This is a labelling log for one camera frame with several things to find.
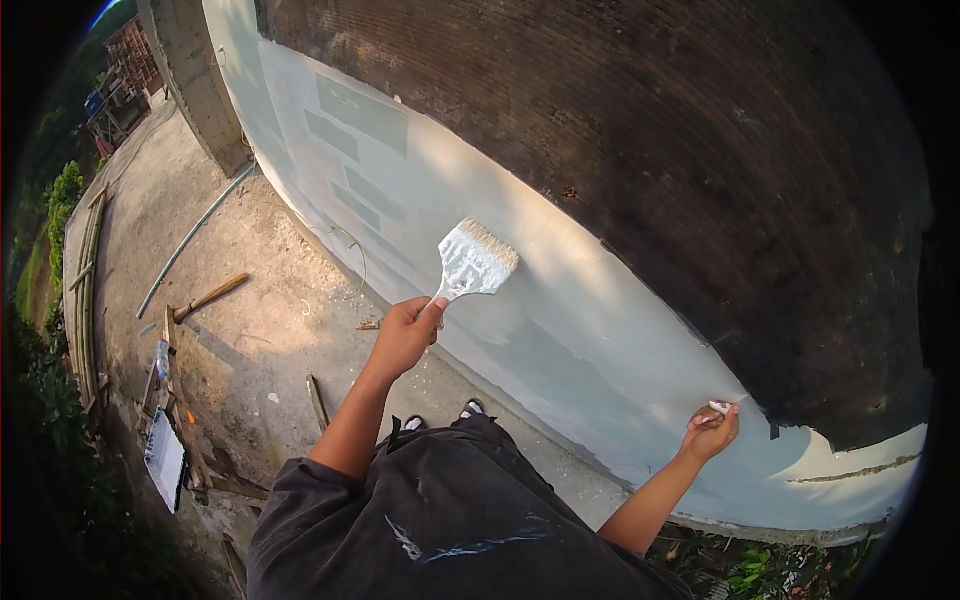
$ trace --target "concrete floor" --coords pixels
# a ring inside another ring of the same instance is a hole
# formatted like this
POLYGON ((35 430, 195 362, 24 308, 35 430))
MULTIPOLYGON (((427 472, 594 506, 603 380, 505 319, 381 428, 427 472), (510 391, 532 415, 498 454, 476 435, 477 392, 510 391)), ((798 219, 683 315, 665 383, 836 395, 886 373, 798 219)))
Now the concrete floor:
MULTIPOLYGON (((183 385, 197 416, 201 445, 226 448, 241 475, 270 487, 284 461, 305 455, 320 436, 305 384, 313 373, 331 417, 369 355, 376 331, 359 331, 382 311, 304 237, 270 183, 254 171, 200 229, 163 281, 144 318, 136 311, 163 264, 229 182, 206 157, 173 101, 162 91, 155 111, 110 160, 97 181, 111 180, 96 273, 95 333, 98 370, 109 374, 111 410, 128 442, 124 454, 143 517, 175 532, 183 552, 202 567, 204 594, 229 597, 224 531, 246 551, 255 527, 246 498, 211 492, 209 505, 184 493, 176 517, 164 514, 142 467, 143 440, 132 431, 135 401, 143 395, 167 304, 182 306, 239 273, 243 287, 188 318, 178 331, 183 385), (142 337, 149 324, 158 327, 142 337)), ((77 268, 85 211, 67 227, 65 272, 77 268)), ((72 316, 71 295, 66 315, 72 316)), ((430 351, 392 389, 381 434, 390 417, 418 413, 446 426, 464 402, 480 397, 488 412, 563 498, 593 528, 629 496, 508 412, 430 351)))

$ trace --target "cloth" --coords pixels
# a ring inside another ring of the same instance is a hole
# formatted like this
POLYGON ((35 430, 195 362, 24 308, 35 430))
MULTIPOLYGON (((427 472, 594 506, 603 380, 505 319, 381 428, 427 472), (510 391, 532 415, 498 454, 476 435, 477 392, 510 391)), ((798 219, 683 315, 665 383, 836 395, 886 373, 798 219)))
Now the cloth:
POLYGON ((280 470, 250 549, 261 598, 692 598, 597 536, 493 419, 400 431, 367 482, 280 470))

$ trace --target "water bottle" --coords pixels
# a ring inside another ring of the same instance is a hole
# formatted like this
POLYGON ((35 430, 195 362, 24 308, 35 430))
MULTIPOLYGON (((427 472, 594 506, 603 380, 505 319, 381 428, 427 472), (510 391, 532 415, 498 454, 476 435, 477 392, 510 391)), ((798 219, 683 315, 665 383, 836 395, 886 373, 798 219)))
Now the water bottle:
POLYGON ((156 375, 161 381, 167 378, 170 372, 170 345, 166 340, 160 340, 156 344, 156 375))

